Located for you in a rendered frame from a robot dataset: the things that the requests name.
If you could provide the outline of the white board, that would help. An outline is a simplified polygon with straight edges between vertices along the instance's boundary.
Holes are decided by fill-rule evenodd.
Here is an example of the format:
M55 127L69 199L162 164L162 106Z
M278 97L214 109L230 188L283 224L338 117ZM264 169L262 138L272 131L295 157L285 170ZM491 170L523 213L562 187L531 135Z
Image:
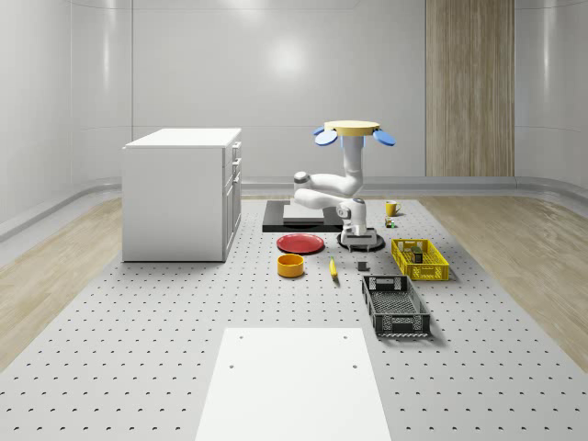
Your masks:
M228 328L196 441L390 441L359 328Z

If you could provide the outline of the dark grey basket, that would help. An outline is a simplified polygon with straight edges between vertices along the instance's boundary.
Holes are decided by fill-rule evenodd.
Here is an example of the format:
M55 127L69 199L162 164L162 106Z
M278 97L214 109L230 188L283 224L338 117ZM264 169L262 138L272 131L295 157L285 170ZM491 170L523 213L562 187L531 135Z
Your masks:
M430 334L430 313L407 276L363 276L362 290L376 334Z

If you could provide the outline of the black plate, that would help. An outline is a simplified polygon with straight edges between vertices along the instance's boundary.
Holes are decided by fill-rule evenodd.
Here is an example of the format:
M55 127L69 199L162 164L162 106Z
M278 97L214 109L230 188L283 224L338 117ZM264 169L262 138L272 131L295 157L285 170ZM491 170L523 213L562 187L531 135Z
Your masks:
M337 235L337 242L342 246L342 233ZM375 231L375 248L370 250L370 252L375 252L385 246L385 242L381 236L379 236Z

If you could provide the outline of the black stove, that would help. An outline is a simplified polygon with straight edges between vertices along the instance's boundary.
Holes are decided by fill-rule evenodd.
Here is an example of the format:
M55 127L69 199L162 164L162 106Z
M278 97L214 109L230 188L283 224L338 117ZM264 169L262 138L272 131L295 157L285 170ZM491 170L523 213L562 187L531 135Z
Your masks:
M322 210L318 218L284 219L284 207L289 200L268 200L263 220L263 232L340 232L343 221L333 207Z

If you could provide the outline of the white cabinet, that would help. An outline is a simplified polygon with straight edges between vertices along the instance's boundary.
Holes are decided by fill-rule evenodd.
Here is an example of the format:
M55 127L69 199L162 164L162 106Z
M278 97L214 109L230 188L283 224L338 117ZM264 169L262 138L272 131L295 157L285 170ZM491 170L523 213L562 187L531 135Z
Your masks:
M161 129L123 148L123 260L226 260L241 220L241 132Z

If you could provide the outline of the red plate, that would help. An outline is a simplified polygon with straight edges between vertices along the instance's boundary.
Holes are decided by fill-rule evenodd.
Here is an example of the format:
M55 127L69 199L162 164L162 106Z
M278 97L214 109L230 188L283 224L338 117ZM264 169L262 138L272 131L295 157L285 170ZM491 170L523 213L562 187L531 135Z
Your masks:
M277 248L287 254L315 254L324 248L324 241L314 234L292 233L279 237Z

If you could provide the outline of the yellow basket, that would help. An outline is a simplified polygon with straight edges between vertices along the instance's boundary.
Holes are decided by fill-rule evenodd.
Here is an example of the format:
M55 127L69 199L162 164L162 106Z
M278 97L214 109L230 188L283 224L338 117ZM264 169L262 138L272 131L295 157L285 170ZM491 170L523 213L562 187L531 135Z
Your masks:
M412 248L423 252L423 262L413 261ZM449 263L427 239L393 239L391 254L401 272L412 280L448 280Z

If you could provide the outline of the yellow bowl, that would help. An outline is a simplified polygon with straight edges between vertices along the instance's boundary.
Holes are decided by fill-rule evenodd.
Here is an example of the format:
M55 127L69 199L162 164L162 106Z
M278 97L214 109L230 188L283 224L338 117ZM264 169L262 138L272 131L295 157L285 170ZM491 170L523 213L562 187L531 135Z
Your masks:
M283 254L277 259L277 272L282 277L300 277L304 272L304 258L299 254Z

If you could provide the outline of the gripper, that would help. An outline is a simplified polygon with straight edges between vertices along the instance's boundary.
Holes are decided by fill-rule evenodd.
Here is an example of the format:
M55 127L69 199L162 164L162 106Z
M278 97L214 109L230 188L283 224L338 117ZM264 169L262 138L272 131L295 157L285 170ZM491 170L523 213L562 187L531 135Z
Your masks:
M364 232L356 232L354 228L344 228L342 230L342 246L349 251L369 252L375 248L375 230L366 228Z

